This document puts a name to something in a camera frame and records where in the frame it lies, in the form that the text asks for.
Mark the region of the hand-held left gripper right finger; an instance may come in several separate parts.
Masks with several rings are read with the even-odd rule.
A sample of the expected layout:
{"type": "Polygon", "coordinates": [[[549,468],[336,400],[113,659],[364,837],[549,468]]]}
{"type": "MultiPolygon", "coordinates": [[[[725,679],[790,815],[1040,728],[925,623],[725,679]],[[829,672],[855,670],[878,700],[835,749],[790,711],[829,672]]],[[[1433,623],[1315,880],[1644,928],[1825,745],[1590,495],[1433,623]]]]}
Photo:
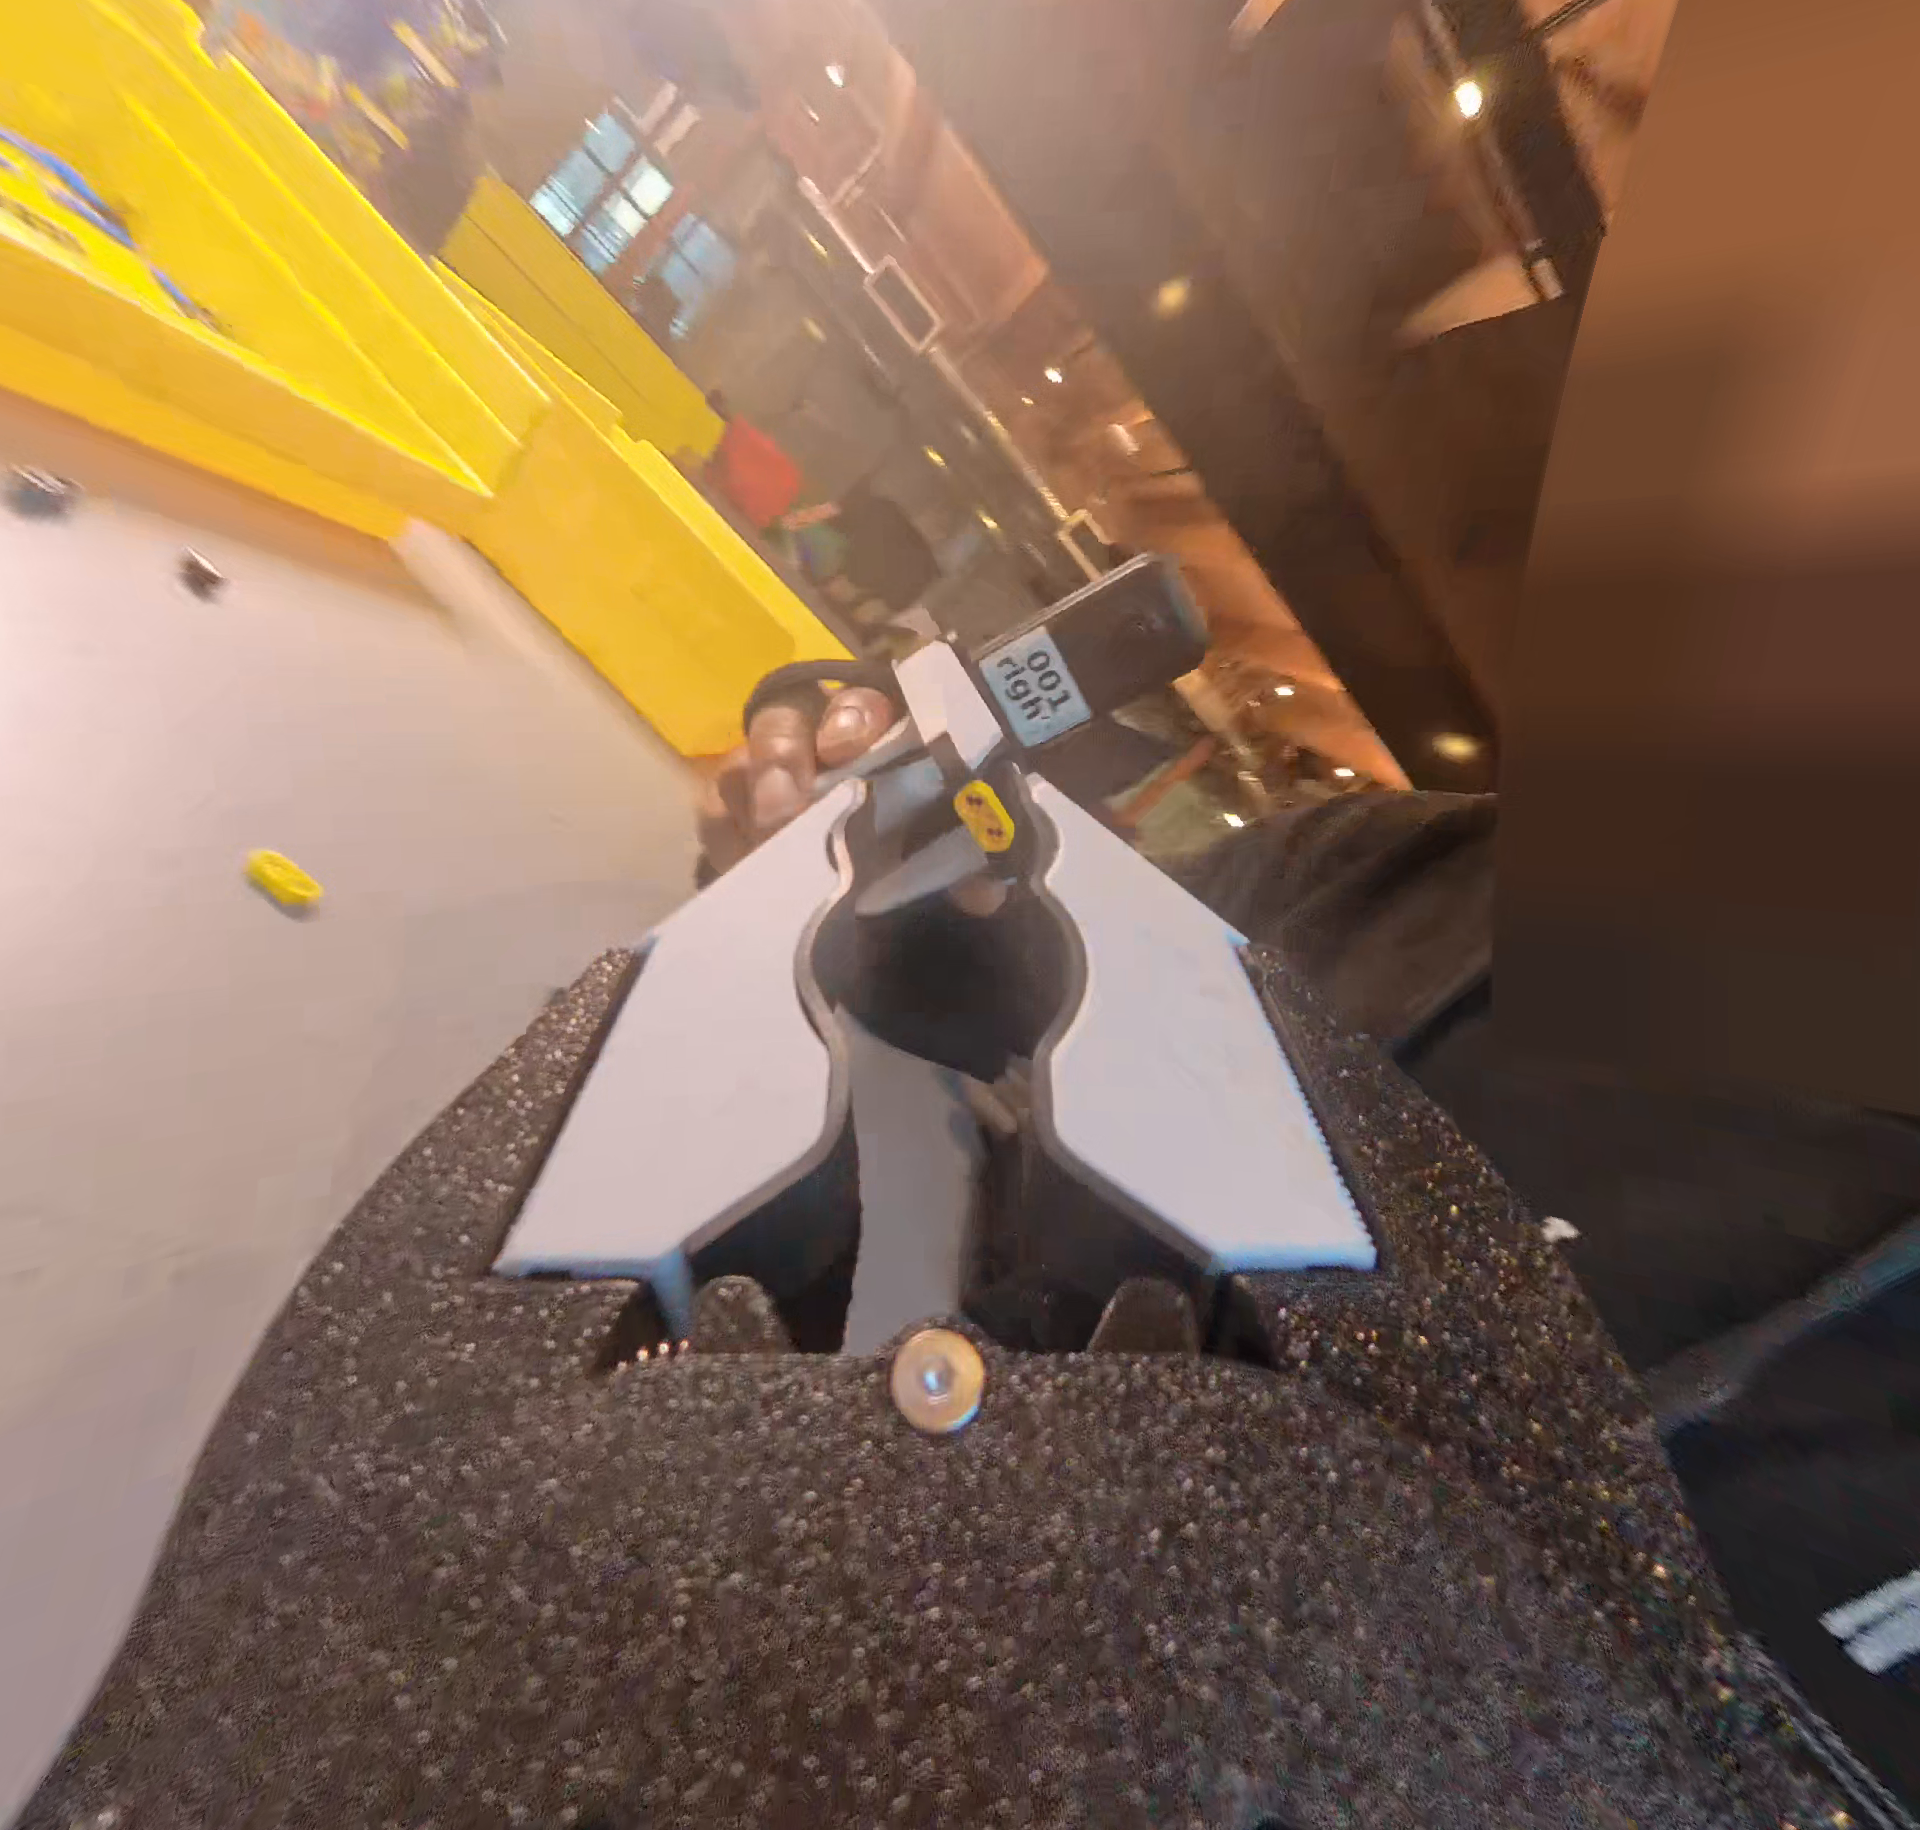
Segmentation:
{"type": "Polygon", "coordinates": [[[1034,1058],[1065,1169],[1201,1275],[1359,1270],[1377,1242],[1245,966],[1245,939],[1044,780],[1038,894],[1070,998],[1034,1058]]]}

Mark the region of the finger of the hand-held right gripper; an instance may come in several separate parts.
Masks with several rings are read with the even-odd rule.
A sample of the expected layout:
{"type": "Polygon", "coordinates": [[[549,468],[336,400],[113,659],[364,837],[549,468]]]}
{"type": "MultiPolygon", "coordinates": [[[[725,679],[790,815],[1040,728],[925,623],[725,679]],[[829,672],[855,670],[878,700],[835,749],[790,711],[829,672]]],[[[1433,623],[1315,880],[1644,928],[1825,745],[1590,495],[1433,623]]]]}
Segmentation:
{"type": "Polygon", "coordinates": [[[975,879],[975,840],[938,767],[889,767],[868,777],[853,827],[853,913],[880,919],[946,898],[975,879]]]}
{"type": "Polygon", "coordinates": [[[894,666],[909,741],[901,763],[934,763],[971,784],[1005,754],[1005,722],[978,666],[951,642],[922,642],[894,666]]]}

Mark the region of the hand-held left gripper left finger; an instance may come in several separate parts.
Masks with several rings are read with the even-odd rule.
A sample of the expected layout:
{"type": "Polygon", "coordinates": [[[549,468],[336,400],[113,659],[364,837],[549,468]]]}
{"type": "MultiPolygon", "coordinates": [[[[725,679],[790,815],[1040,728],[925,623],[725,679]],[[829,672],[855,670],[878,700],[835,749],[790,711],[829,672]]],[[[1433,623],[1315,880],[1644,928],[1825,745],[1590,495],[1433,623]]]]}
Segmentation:
{"type": "Polygon", "coordinates": [[[644,939],[495,1275],[806,1289],[853,1255],[848,1047],[815,953],[859,810],[829,789],[644,939]]]}

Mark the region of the grey desk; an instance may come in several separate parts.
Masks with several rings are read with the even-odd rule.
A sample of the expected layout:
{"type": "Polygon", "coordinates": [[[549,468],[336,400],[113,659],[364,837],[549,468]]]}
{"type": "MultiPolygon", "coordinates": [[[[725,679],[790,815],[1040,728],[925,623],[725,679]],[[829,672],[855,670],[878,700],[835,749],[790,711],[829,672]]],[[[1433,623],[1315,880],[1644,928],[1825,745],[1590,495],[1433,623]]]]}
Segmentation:
{"type": "Polygon", "coordinates": [[[3,1805],[84,1714],[319,1242],[690,894],[690,767],[469,547],[5,394],[3,1805]],[[189,547],[228,576],[178,580],[189,547]],[[305,915],[252,848],[324,882],[305,915]]]}

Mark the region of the person's right hand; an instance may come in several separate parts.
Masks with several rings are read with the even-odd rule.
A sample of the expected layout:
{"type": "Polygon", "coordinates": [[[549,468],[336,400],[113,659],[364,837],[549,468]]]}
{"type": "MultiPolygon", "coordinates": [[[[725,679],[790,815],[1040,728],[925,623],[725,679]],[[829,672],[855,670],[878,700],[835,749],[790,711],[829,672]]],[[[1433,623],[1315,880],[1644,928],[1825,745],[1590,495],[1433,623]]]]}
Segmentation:
{"type": "Polygon", "coordinates": [[[883,690],[807,684],[772,696],[701,790],[696,887],[807,810],[821,777],[859,760],[896,722],[898,709],[883,690]]]}

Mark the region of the empty yellow plastic bin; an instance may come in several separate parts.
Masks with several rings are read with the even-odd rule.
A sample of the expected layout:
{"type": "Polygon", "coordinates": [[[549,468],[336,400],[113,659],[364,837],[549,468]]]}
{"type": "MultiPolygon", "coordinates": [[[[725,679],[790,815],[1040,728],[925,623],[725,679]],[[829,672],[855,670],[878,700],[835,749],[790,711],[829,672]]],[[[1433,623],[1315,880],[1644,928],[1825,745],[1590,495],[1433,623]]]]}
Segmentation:
{"type": "Polygon", "coordinates": [[[468,544],[684,758],[742,741],[765,674],[853,657],[651,444],[550,402],[468,544]]]}
{"type": "Polygon", "coordinates": [[[439,254],[448,280],[637,442],[704,462],[725,423],[704,394],[511,186],[483,176],[439,254]]]}

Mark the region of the yellow bin with small pieces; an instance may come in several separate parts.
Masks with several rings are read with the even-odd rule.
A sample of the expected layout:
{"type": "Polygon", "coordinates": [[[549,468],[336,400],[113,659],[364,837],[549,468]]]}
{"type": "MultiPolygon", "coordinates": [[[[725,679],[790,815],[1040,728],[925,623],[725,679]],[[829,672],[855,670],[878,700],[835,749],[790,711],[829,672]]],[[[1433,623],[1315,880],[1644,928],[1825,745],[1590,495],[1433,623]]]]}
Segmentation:
{"type": "Polygon", "coordinates": [[[475,309],[403,180],[367,198],[201,0],[3,0],[5,389],[282,506],[455,536],[555,377],[475,309]]]}

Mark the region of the robot kit cardboard box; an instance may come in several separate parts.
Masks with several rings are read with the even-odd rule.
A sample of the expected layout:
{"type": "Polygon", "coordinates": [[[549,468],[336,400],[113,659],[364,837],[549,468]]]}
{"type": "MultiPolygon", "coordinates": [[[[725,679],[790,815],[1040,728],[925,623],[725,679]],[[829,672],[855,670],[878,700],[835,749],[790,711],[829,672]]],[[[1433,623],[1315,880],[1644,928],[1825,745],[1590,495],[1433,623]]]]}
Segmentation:
{"type": "Polygon", "coordinates": [[[483,0],[201,0],[201,44],[243,67],[378,200],[468,137],[504,36],[483,0]]]}

